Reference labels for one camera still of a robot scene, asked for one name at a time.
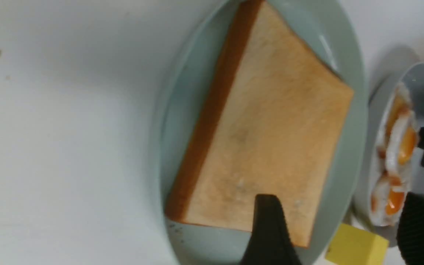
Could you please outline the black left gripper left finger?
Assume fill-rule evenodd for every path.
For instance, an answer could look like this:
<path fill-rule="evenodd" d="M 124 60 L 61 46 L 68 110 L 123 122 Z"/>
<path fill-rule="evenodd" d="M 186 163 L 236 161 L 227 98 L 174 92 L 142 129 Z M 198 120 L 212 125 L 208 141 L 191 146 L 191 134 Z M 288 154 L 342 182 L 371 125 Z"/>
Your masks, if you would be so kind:
<path fill-rule="evenodd" d="M 255 197 L 252 233 L 241 265 L 300 265 L 278 197 Z"/>

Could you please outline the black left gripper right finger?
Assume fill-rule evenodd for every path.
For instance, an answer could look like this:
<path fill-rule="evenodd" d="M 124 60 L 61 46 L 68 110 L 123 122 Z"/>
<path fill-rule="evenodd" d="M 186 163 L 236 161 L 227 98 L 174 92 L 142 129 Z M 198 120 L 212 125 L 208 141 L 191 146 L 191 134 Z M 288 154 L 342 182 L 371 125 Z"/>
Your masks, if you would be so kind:
<path fill-rule="evenodd" d="M 424 194 L 407 194 L 396 240 L 405 264 L 424 265 Z"/>

